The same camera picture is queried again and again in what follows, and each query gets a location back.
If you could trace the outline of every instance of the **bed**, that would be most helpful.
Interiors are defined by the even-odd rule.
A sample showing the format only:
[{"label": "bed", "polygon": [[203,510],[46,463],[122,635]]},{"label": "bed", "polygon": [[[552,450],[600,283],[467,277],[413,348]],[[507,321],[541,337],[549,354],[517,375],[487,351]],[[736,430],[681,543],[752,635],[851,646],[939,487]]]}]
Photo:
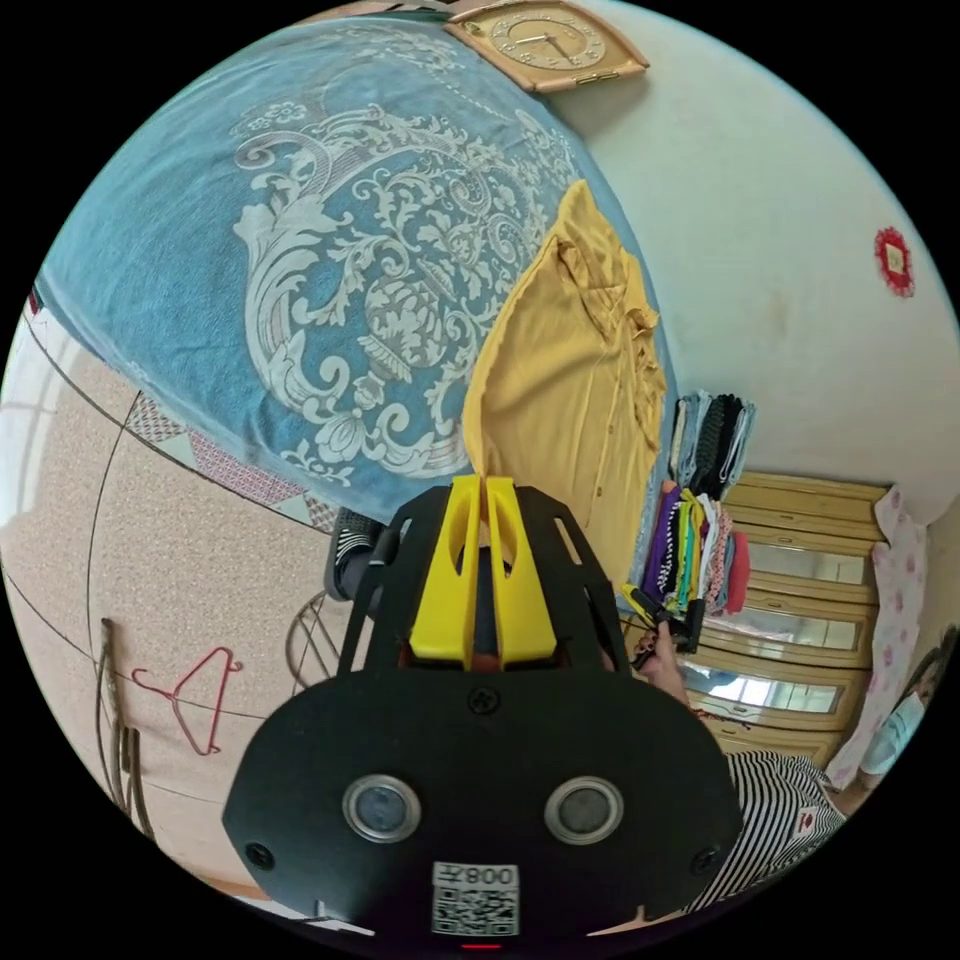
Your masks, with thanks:
[{"label": "bed", "polygon": [[[470,471],[473,363],[581,178],[642,263],[576,136],[435,15],[320,21],[248,47],[150,118],[81,198],[36,289],[227,453],[387,521]],[[668,393],[635,573],[676,402],[659,328],[656,344]]]}]

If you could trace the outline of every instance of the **label sticker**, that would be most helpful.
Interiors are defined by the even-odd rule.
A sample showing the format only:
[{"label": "label sticker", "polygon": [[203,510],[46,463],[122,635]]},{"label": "label sticker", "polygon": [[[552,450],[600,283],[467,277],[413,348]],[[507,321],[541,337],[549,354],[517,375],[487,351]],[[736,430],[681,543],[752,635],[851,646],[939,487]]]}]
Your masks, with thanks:
[{"label": "label sticker", "polygon": [[517,936],[519,869],[492,864],[434,863],[431,929],[453,936]]},{"label": "label sticker", "polygon": [[804,837],[813,833],[817,825],[817,814],[820,812],[818,807],[802,807],[797,814],[797,825],[793,829],[793,840],[802,840]]}]

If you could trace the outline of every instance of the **pink fabric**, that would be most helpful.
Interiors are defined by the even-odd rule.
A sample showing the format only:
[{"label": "pink fabric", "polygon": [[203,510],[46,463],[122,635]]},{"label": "pink fabric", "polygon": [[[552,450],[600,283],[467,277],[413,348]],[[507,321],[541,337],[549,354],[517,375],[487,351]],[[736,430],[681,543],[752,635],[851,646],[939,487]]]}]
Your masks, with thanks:
[{"label": "pink fabric", "polygon": [[750,579],[750,548],[745,533],[733,534],[733,563],[730,583],[727,585],[727,613],[739,613],[747,599],[747,581]]},{"label": "pink fabric", "polygon": [[873,675],[853,736],[830,761],[826,774],[837,788],[856,776],[874,733],[896,706],[920,633],[923,583],[927,566],[927,531],[903,508],[899,488],[874,507],[887,543],[873,547],[880,610],[873,633]]},{"label": "pink fabric", "polygon": [[717,602],[717,595],[723,586],[723,560],[727,554],[727,540],[733,531],[733,520],[730,514],[717,504],[717,525],[720,530],[717,535],[717,542],[714,544],[713,553],[710,554],[709,564],[710,573],[707,580],[707,610],[715,613],[714,605]]}]

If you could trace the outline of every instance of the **floor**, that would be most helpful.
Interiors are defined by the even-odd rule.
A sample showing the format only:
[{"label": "floor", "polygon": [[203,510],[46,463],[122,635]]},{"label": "floor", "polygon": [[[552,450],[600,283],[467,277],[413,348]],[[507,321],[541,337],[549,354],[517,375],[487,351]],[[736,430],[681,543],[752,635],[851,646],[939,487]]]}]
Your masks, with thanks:
[{"label": "floor", "polygon": [[4,586],[51,711],[103,786],[95,656],[112,619],[159,846],[249,884],[220,811],[261,721],[336,663],[350,608],[321,593],[333,511],[171,419],[43,310],[16,331],[0,456],[19,466],[0,481]]}]

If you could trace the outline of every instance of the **screw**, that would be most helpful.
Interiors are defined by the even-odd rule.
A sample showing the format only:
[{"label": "screw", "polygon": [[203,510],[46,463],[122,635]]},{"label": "screw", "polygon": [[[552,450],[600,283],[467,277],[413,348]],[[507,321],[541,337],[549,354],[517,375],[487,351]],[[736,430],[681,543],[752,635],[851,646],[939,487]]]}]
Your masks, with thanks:
[{"label": "screw", "polygon": [[702,873],[706,873],[713,865],[713,861],[717,859],[717,854],[719,852],[720,851],[717,850],[716,847],[707,847],[706,850],[701,850],[693,858],[693,862],[690,864],[690,872],[695,877]]},{"label": "screw", "polygon": [[467,697],[467,706],[480,716],[495,713],[500,706],[500,694],[490,687],[477,687],[470,691],[470,696]]},{"label": "screw", "polygon": [[262,843],[248,843],[245,852],[258,870],[272,870],[276,863],[273,854]]}]

